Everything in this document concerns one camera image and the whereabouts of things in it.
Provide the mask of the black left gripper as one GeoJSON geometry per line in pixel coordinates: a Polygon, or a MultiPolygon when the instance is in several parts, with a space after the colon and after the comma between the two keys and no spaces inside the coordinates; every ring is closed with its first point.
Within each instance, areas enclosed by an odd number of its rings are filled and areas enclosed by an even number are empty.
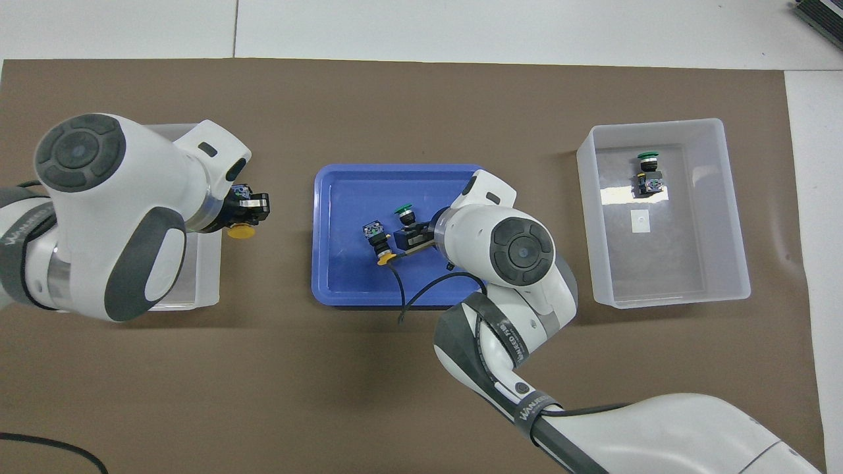
{"type": "Polygon", "coordinates": [[[268,193],[256,193],[250,197],[238,194],[228,194],[223,200],[219,214],[214,218],[214,231],[223,228],[231,228],[234,224],[254,225],[264,221],[270,215],[270,195],[268,193]],[[242,206],[244,202],[250,201],[253,204],[242,206]]]}

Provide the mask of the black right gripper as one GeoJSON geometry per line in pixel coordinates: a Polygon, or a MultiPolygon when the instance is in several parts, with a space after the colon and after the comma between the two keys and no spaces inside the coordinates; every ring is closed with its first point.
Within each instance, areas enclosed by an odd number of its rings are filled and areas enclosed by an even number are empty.
{"type": "Polygon", "coordinates": [[[434,245],[434,227],[431,221],[406,224],[394,232],[395,245],[401,251],[410,253],[434,245]]]}

